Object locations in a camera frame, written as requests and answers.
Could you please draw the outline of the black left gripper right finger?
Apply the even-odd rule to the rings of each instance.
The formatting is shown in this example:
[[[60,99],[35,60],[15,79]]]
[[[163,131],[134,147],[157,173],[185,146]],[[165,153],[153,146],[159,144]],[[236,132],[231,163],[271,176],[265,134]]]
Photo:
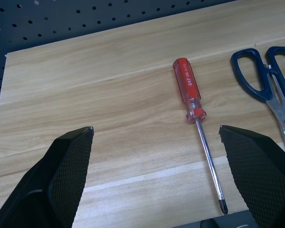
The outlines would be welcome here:
[[[234,183],[261,228],[285,228],[285,152],[254,131],[223,125],[224,144]]]

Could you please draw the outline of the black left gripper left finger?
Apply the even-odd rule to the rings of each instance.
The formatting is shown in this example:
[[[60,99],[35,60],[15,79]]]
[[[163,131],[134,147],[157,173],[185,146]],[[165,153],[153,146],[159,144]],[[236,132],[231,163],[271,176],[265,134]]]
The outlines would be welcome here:
[[[70,228],[86,183],[94,129],[56,138],[0,209],[0,228]]]

